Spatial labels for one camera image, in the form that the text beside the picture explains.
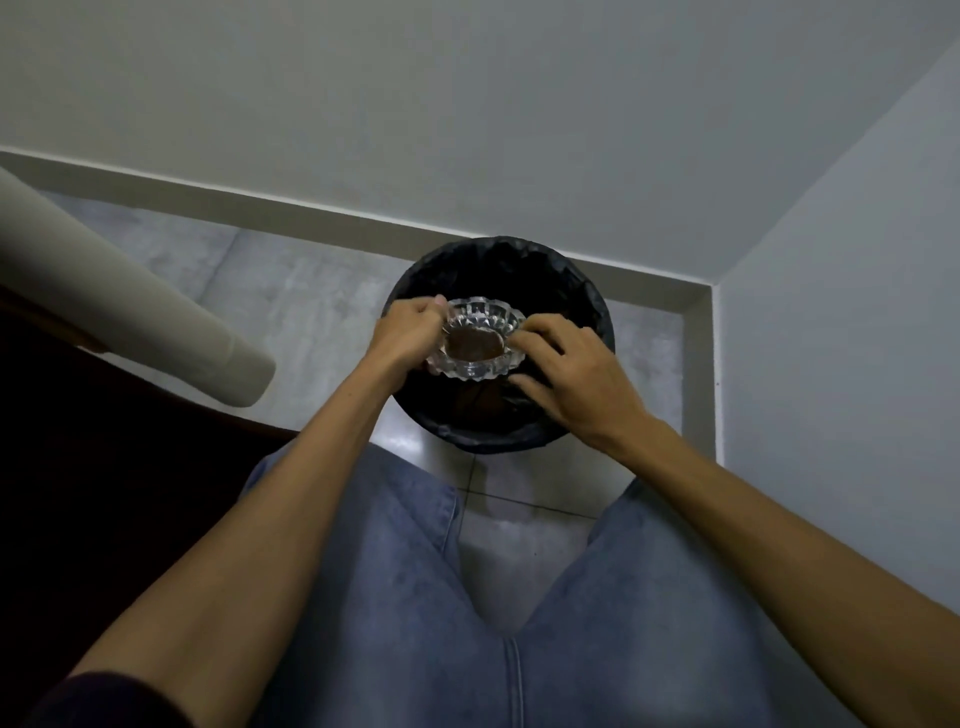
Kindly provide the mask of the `dark wooden furniture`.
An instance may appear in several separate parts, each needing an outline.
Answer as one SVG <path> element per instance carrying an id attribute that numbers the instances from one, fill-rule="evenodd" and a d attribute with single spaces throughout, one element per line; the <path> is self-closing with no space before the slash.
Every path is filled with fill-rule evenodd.
<path id="1" fill-rule="evenodd" d="M 296 436 L 172 394 L 0 285 L 0 728 L 91 645 Z"/>

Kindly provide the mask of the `blue denim jeans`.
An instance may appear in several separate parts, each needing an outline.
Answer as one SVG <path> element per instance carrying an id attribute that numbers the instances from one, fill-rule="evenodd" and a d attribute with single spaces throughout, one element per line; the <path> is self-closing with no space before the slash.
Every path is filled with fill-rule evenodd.
<path id="1" fill-rule="evenodd" d="M 463 510 L 366 446 L 249 728 L 862 728 L 647 480 L 506 636 L 462 581 Z"/>

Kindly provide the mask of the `clear glass ashtray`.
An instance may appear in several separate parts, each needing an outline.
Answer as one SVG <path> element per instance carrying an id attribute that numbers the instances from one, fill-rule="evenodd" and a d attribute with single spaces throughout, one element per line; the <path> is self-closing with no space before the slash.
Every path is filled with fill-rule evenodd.
<path id="1" fill-rule="evenodd" d="M 427 371 L 434 376 L 460 382 L 485 382 L 508 377 L 522 364 L 525 353 L 512 349 L 508 340 L 526 321 L 522 311 L 509 303 L 486 297 L 456 298 L 449 301 L 448 322 L 443 328 L 438 349 L 426 360 Z M 480 362 L 463 362 L 446 356 L 442 347 L 446 333 L 455 327 L 479 326 L 497 331 L 503 338 L 505 352 L 502 356 Z"/>

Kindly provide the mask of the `person's left hand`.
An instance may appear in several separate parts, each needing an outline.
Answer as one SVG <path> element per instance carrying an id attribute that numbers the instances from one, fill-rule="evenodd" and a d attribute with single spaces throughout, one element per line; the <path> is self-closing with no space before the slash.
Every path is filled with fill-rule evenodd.
<path id="1" fill-rule="evenodd" d="M 394 300 L 376 323 L 364 362 L 385 377 L 390 394 L 400 390 L 409 373 L 426 365 L 441 345 L 449 321 L 415 313 L 410 298 Z"/>

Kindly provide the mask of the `brown residue in ashtray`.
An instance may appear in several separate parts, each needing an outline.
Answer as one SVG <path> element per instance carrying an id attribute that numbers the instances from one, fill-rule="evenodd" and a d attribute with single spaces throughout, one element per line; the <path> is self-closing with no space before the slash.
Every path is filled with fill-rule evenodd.
<path id="1" fill-rule="evenodd" d="M 452 360 L 473 363 L 500 358 L 506 347 L 496 330 L 465 325 L 450 328 L 443 339 L 442 350 Z"/>

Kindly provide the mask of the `beige round furniture leg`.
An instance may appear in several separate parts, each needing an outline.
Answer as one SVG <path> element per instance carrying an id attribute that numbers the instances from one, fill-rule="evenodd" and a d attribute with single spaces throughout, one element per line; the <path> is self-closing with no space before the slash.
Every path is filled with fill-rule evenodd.
<path id="1" fill-rule="evenodd" d="M 230 407 L 254 405 L 277 370 L 268 352 L 1 167 L 0 286 Z"/>

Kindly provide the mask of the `person's right hand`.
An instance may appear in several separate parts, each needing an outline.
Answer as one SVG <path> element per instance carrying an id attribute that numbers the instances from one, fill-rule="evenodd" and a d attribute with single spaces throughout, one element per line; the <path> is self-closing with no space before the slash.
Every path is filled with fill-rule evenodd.
<path id="1" fill-rule="evenodd" d="M 588 327 L 582 346 L 551 346 L 538 334 L 519 330 L 509 346 L 525 354 L 558 397 L 559 410 L 544 410 L 583 443 L 627 465 L 651 431 L 654 418 L 616 355 Z"/>

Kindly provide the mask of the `person's right forearm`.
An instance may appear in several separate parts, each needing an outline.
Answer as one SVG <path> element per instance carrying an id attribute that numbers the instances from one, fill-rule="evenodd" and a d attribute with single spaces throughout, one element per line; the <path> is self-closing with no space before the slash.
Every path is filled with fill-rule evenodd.
<path id="1" fill-rule="evenodd" d="M 960 728 L 960 615 L 795 515 L 643 413 L 592 441 L 658 491 L 870 728 Z"/>

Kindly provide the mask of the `black trash bin with bag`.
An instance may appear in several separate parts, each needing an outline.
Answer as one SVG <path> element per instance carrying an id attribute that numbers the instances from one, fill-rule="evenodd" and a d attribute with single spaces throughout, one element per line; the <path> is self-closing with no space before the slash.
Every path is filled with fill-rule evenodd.
<path id="1" fill-rule="evenodd" d="M 594 283 L 571 259 L 534 241 L 481 237 L 433 249 L 402 273 L 381 312 L 395 300 L 436 294 L 450 303 L 481 297 L 522 314 L 559 314 L 616 350 L 611 314 Z M 463 381 L 415 370 L 394 399 L 417 425 L 472 455 L 529 451 L 568 434 L 506 374 Z"/>

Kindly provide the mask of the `dark shirt sleeve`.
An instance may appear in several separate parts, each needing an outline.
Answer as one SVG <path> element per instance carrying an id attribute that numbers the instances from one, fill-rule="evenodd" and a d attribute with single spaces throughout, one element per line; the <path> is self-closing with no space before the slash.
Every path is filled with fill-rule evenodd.
<path id="1" fill-rule="evenodd" d="M 21 728 L 196 728 L 168 697 L 138 678 L 85 672 L 54 686 Z"/>

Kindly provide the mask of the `person's left forearm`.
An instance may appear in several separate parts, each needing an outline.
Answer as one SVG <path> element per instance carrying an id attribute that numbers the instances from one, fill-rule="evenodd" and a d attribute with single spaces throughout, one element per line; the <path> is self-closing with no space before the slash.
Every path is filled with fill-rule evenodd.
<path id="1" fill-rule="evenodd" d="M 119 677 L 197 728 L 245 725 L 304 611 L 358 458 L 412 368 L 365 355 L 280 460 L 104 631 L 71 682 Z"/>

